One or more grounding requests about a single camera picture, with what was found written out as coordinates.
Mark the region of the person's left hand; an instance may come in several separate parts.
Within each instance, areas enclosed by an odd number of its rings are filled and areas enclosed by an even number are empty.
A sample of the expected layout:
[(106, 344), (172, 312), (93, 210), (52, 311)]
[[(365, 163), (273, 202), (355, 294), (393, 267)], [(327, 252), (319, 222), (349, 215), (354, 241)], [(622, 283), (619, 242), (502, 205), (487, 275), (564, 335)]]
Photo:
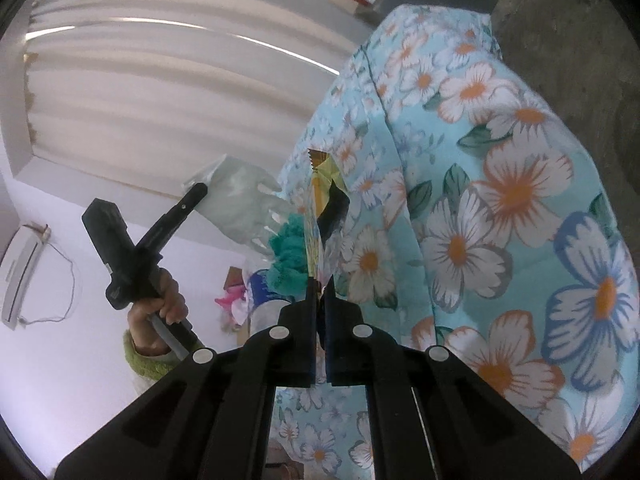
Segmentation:
[(135, 302), (127, 315), (132, 344), (142, 356), (163, 356), (170, 351), (152, 324), (155, 313), (169, 325), (182, 322), (189, 313), (178, 282), (165, 269), (160, 269), (160, 298)]

